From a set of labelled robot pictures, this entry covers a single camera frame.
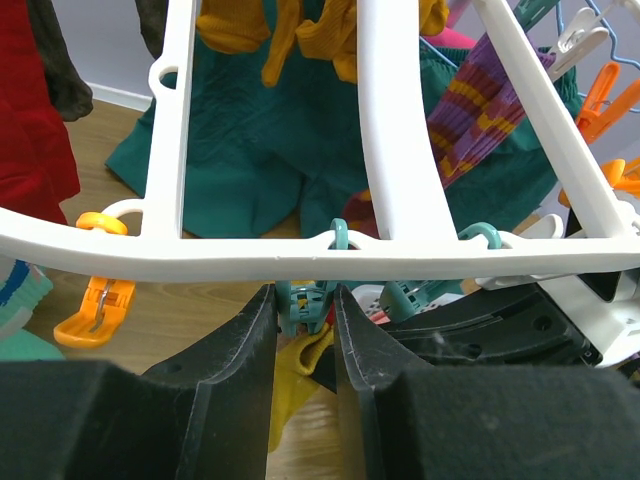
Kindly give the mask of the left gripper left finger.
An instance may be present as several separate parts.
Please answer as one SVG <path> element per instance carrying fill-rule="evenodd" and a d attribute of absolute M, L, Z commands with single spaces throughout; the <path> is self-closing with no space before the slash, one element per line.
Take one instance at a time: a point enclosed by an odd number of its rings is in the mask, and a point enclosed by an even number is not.
<path fill-rule="evenodd" d="M 265 285 L 141 375 L 104 361 L 1 366 L 5 479 L 261 479 L 277 336 Z"/>

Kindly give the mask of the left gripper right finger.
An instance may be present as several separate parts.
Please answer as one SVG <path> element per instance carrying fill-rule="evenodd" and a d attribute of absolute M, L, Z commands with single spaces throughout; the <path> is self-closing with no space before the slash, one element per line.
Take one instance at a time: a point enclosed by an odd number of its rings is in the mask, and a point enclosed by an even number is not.
<path fill-rule="evenodd" d="M 635 479 L 639 391 L 609 369 L 431 366 L 335 294 L 347 479 Z"/>

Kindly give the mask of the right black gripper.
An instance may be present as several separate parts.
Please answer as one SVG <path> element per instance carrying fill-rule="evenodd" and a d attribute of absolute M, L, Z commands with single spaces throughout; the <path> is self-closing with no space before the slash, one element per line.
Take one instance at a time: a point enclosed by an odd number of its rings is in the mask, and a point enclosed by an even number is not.
<path fill-rule="evenodd" d="M 602 354 L 535 285 L 478 290 L 384 330 L 432 365 L 587 365 Z"/>

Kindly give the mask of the mustard yellow sock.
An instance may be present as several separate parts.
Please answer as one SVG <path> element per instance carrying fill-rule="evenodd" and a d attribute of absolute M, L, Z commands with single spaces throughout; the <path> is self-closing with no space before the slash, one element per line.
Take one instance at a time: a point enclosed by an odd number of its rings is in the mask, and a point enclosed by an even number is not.
<path fill-rule="evenodd" d="M 269 453 L 278 448 L 287 422 L 318 389 L 318 383 L 311 376 L 333 343 L 333 327 L 324 324 L 318 333 L 300 334 L 276 354 Z"/>

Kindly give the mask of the white round clip hanger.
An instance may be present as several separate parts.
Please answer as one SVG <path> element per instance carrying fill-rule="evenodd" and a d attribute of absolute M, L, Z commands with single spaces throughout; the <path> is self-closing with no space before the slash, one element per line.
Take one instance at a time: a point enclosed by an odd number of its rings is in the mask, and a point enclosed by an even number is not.
<path fill-rule="evenodd" d="M 154 101 L 75 226 L 1 213 L 4 254 L 125 280 L 546 279 L 634 269 L 575 78 L 504 1 L 434 52 L 444 1 L 173 1 Z"/>

